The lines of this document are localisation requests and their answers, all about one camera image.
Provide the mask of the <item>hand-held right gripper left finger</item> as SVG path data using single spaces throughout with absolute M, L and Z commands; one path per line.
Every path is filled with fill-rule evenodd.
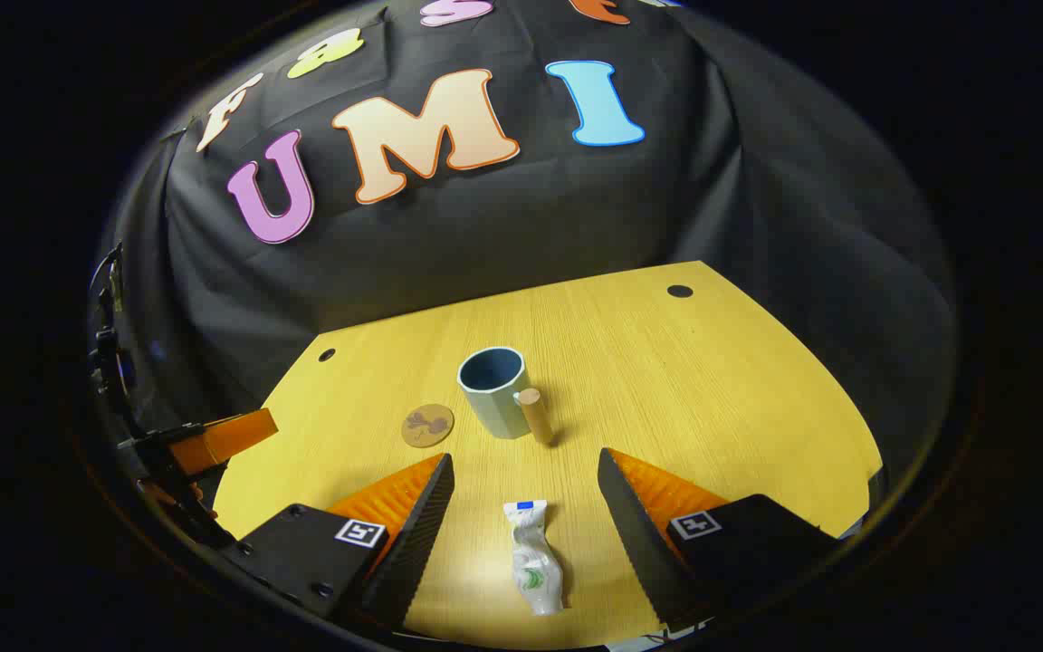
M 315 618 L 398 628 L 454 490 L 451 455 L 432 455 L 330 509 L 291 503 L 218 552 Z

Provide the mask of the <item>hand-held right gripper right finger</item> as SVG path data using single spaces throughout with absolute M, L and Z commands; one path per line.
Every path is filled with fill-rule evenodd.
M 744 614 L 843 545 L 769 496 L 728 500 L 613 448 L 600 451 L 598 486 L 670 628 Z

